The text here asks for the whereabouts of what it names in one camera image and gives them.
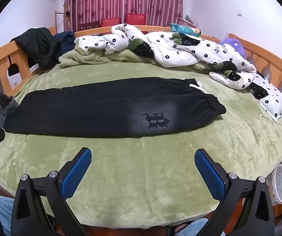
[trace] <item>wooden bed rail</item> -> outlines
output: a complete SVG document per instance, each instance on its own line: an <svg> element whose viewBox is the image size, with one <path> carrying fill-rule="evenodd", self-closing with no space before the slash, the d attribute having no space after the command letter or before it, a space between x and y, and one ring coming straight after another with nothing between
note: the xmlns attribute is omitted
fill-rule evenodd
<svg viewBox="0 0 282 236"><path fill-rule="evenodd" d="M160 26L136 26L141 31L154 32L170 32L169 27ZM55 34L55 27L49 28L50 32ZM109 33L111 27L95 28L84 31L79 31L75 33L75 37L80 37L83 35L92 34L102 34ZM245 48L246 56L251 56L256 63L257 70L262 71L264 67L268 67L272 71L271 83L276 87L282 82L282 59L278 56L270 53L269 51L251 43L246 40L240 39L238 36L229 34L231 38L237 38ZM219 43L220 40L211 36L201 35L201 38ZM11 88L7 70L11 64L17 64L19 68L20 75L22 77L22 82L20 82L14 89ZM3 86L4 93L12 96L16 94L23 86L34 75L38 74L40 69L30 73L30 69L27 63L26 54L16 45L15 42L10 42L2 47L0 47L0 78Z"/></svg>
<svg viewBox="0 0 282 236"><path fill-rule="evenodd" d="M282 82L282 59L264 48L243 40L234 34L229 34L229 37L240 41L245 49L246 57L252 57L254 59L258 72L261 73L265 67L269 68L272 72L270 82L274 86L279 87Z"/></svg>

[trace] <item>pillow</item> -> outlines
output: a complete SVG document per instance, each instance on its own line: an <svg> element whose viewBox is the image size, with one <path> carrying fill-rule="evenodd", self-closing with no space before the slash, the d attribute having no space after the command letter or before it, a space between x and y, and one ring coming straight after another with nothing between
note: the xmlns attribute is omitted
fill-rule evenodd
<svg viewBox="0 0 282 236"><path fill-rule="evenodd" d="M255 79L247 90L258 100L262 108L273 120L282 117L282 92L263 75L257 72Z"/></svg>
<svg viewBox="0 0 282 236"><path fill-rule="evenodd" d="M170 31L200 37L200 29L170 23Z"/></svg>
<svg viewBox="0 0 282 236"><path fill-rule="evenodd" d="M234 39L234 38L226 38L222 41L219 42L219 45L223 45L223 44L229 44L230 46L232 46L235 50L238 51L238 53L240 54L240 56L242 56L243 58L246 58L246 55L245 55L245 50L244 50L244 47L241 45L241 43L237 40L237 39Z"/></svg>

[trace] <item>blue gripper pad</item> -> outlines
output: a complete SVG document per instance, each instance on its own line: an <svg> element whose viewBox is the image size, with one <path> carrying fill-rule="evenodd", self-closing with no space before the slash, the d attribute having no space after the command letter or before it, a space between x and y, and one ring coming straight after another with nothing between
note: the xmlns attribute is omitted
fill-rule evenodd
<svg viewBox="0 0 282 236"><path fill-rule="evenodd" d="M87 148L61 182L61 196L64 200L73 196L91 162L92 153Z"/></svg>
<svg viewBox="0 0 282 236"><path fill-rule="evenodd" d="M213 199L219 201L222 200L225 189L224 182L200 150L196 151L194 155L194 163L199 170L206 186L208 187Z"/></svg>

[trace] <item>white bucket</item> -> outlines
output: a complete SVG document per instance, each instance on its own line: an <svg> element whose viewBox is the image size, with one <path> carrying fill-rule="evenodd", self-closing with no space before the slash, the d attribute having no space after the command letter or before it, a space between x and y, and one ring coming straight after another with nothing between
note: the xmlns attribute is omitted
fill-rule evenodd
<svg viewBox="0 0 282 236"><path fill-rule="evenodd" d="M266 177L272 206L282 204L282 164L278 165L273 172Z"/></svg>

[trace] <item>purple plush toy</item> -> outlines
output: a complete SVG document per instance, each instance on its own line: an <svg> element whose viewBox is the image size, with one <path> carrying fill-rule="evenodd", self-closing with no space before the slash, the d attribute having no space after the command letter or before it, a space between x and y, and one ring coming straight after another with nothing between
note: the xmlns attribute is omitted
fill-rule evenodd
<svg viewBox="0 0 282 236"><path fill-rule="evenodd" d="M224 40L222 40L222 41L219 42L220 45L223 45L223 44L225 44L225 43L229 44L229 45L232 46L235 50L237 50L238 53L239 53L243 58L246 58L244 47L241 45L241 43L240 43L237 39L227 38L227 39L224 39Z"/></svg>

